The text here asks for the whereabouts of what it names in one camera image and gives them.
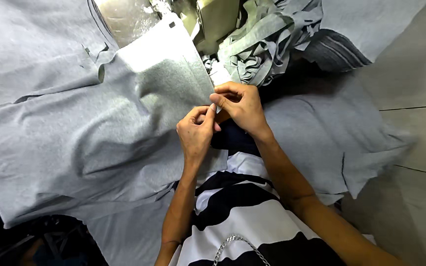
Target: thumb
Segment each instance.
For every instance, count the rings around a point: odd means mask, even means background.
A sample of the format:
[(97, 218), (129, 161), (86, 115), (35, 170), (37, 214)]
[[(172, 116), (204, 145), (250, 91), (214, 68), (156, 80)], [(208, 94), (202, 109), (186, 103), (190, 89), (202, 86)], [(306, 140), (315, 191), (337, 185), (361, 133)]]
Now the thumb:
[(233, 104), (233, 102), (228, 100), (225, 96), (217, 93), (210, 94), (210, 101), (215, 103), (217, 106), (225, 109), (228, 113), (230, 112)]
[(208, 111), (205, 115), (205, 121), (203, 121), (202, 125), (207, 126), (208, 128), (213, 128), (214, 116), (216, 115), (216, 105), (211, 104), (208, 108)]

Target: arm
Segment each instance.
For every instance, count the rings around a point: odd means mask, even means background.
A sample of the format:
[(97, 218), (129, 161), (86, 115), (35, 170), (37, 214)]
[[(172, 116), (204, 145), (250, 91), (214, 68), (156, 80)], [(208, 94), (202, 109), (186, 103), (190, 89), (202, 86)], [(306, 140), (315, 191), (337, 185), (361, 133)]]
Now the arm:
[(170, 263), (175, 250), (188, 232), (195, 197), (196, 174), (210, 146), (213, 131), (221, 130), (214, 122), (215, 111), (215, 104), (195, 107), (177, 124), (177, 133), (184, 152), (184, 169), (164, 218), (160, 251), (155, 266), (166, 266)]
[(318, 200), (308, 181), (275, 140), (266, 122), (256, 87), (228, 82), (217, 86), (215, 92), (210, 95), (210, 100), (225, 109), (236, 124), (254, 138), (282, 202), (347, 265), (403, 264), (370, 243), (358, 230)]

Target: wrist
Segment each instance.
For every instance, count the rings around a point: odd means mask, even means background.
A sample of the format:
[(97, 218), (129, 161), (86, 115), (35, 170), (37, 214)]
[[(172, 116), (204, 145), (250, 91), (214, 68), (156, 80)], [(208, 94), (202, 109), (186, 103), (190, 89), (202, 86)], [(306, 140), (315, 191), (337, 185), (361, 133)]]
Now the wrist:
[(270, 129), (269, 125), (265, 125), (260, 130), (254, 131), (253, 133), (249, 133), (255, 142), (269, 142), (274, 138), (274, 133)]
[(192, 174), (196, 176), (196, 174), (198, 173), (198, 170), (200, 169), (201, 164), (202, 162), (198, 160), (198, 158), (185, 157), (183, 173)]

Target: hand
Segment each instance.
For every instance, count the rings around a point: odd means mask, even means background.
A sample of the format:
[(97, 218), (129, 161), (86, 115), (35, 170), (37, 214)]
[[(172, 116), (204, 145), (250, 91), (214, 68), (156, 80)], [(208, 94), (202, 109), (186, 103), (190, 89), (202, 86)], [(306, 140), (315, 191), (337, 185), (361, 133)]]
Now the hand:
[(185, 166), (200, 167), (214, 131), (220, 126), (214, 121), (216, 105), (194, 107), (179, 123), (177, 133), (184, 152)]
[(253, 138), (271, 133), (256, 86), (226, 82), (214, 90), (216, 93), (210, 95), (210, 100), (228, 112), (234, 122)]

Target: gray floor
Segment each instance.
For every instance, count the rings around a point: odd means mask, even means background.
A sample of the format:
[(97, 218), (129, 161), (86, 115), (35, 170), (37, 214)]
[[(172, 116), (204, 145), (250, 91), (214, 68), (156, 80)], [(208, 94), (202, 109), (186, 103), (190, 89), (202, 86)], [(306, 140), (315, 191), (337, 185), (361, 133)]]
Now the gray floor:
[(410, 265), (426, 265), (426, 7), (359, 79), (386, 121), (419, 142), (398, 166), (375, 178), (343, 214)]

